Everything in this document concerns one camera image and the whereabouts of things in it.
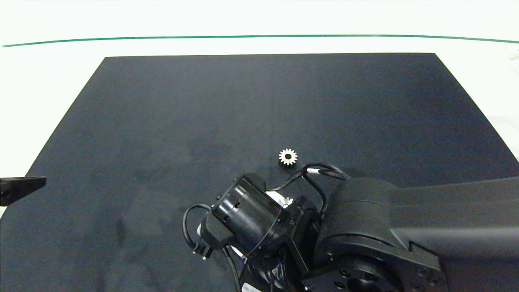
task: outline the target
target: spur gear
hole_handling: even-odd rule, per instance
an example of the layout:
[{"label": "spur gear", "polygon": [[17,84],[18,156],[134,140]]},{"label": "spur gear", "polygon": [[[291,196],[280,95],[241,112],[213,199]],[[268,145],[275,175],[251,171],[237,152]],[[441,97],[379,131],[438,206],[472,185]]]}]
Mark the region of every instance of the spur gear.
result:
[{"label": "spur gear", "polygon": [[297,163],[297,153],[292,149],[285,149],[279,152],[279,163],[283,167],[293,167]]}]

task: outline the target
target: white label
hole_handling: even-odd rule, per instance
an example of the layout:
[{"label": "white label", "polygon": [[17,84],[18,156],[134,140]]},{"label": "white label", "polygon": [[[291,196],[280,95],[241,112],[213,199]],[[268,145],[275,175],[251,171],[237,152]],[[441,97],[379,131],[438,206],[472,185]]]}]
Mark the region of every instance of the white label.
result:
[{"label": "white label", "polygon": [[261,292],[258,289],[252,287],[248,283],[243,283],[243,287],[241,288],[241,292]]}]

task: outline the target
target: black mat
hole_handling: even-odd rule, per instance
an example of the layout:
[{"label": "black mat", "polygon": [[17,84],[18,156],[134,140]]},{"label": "black mat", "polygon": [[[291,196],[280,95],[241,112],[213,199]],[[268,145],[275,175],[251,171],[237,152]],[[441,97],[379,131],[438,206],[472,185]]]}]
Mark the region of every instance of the black mat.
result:
[{"label": "black mat", "polygon": [[284,148],[400,187],[519,176],[434,54],[106,58],[28,173],[47,186],[0,220],[0,290],[231,291],[182,213],[245,171],[277,185]]}]

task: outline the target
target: cable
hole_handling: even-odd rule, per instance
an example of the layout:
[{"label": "cable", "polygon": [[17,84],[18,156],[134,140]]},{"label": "cable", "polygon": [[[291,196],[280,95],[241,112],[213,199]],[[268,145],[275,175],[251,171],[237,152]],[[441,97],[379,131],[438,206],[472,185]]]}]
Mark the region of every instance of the cable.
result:
[{"label": "cable", "polygon": [[338,168],[337,166],[331,165],[326,162],[312,162],[312,163],[305,164],[300,170],[298,170],[296,173],[291,175],[281,185],[279,185],[275,188],[266,189],[266,191],[279,191],[302,176],[321,196],[322,205],[321,205],[321,209],[319,210],[319,214],[322,215],[323,212],[326,210],[326,207],[328,206],[328,200],[326,199],[326,194],[324,193],[322,188],[319,187],[319,185],[308,176],[308,173],[309,173],[308,168],[313,168],[316,166],[323,167],[325,169],[319,169],[318,172],[313,172],[313,173],[318,173],[321,175],[329,176],[329,177],[340,179],[340,180],[351,179],[351,176],[349,176],[344,170]]},{"label": "cable", "polygon": [[193,210],[195,208],[201,208],[201,209],[205,209],[207,211],[211,210],[211,207],[209,205],[197,203],[197,204],[192,204],[191,206],[189,206],[189,208],[186,210],[186,212],[184,212],[184,217],[182,218],[182,233],[184,233],[184,239],[186,240],[187,245],[189,245],[189,247],[191,249],[194,249],[196,247],[196,244],[193,242],[193,240],[191,239],[191,236],[189,236],[189,232],[187,231],[187,215],[189,214],[189,212],[191,210]]},{"label": "cable", "polygon": [[227,246],[222,247],[222,252],[224,253],[225,258],[227,259],[227,262],[229,263],[230,270],[233,273],[236,292],[241,292],[240,279],[238,278],[238,270],[236,269],[236,265],[234,264],[233,258],[230,256],[230,253],[227,250]]},{"label": "cable", "polygon": [[319,210],[319,215],[322,215],[326,207],[328,207],[328,200],[326,199],[326,194],[322,190],[322,188],[314,182],[307,174],[303,175],[303,178],[319,193],[321,196],[321,209]]},{"label": "cable", "polygon": [[300,170],[296,171],[296,173],[291,175],[284,183],[280,184],[278,187],[271,188],[271,189],[266,189],[266,191],[267,192],[279,191],[279,190],[283,189],[284,187],[286,187],[287,185],[289,185],[292,182],[294,182],[296,179],[301,177],[303,174],[304,174],[304,171],[302,169],[300,169]]},{"label": "cable", "polygon": [[326,162],[311,162],[311,163],[307,163],[307,164],[303,165],[303,170],[306,171],[307,168],[314,167],[314,166],[321,166],[321,167],[324,167],[324,168],[328,168],[328,169],[334,170],[334,171],[336,171],[336,172],[338,172],[340,174],[347,175],[344,170],[338,168],[337,166],[334,166],[334,165],[331,165],[329,163],[326,163]]}]

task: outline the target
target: gear teeth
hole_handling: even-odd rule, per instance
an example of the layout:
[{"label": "gear teeth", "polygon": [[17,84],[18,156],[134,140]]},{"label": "gear teeth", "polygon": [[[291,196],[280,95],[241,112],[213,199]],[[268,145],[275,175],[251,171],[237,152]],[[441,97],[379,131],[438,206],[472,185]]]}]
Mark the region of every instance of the gear teeth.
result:
[{"label": "gear teeth", "polygon": [[298,155],[292,148],[285,148],[279,152],[279,164],[284,168],[294,167],[297,163]]}]

